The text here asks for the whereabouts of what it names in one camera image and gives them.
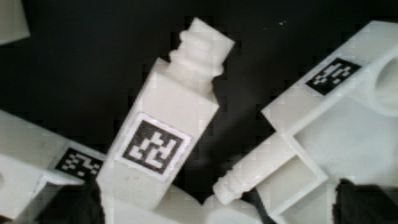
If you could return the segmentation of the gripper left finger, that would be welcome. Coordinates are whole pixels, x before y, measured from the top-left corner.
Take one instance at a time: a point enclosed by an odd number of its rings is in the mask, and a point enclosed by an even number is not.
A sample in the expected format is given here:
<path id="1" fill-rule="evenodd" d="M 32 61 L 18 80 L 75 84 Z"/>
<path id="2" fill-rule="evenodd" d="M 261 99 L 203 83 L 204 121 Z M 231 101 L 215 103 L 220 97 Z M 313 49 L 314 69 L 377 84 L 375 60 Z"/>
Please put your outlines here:
<path id="1" fill-rule="evenodd" d="M 66 185 L 36 217 L 37 224 L 105 224 L 96 183 Z"/>

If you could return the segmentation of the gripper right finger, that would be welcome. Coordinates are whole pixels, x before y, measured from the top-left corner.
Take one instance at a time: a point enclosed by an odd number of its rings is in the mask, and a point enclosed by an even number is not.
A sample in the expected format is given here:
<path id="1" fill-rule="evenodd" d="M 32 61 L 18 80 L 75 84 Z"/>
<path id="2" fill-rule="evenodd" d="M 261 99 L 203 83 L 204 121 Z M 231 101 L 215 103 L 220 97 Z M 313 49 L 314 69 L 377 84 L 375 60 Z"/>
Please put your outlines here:
<path id="1" fill-rule="evenodd" d="M 398 224 L 398 187 L 341 179 L 336 193 L 334 224 Z"/>

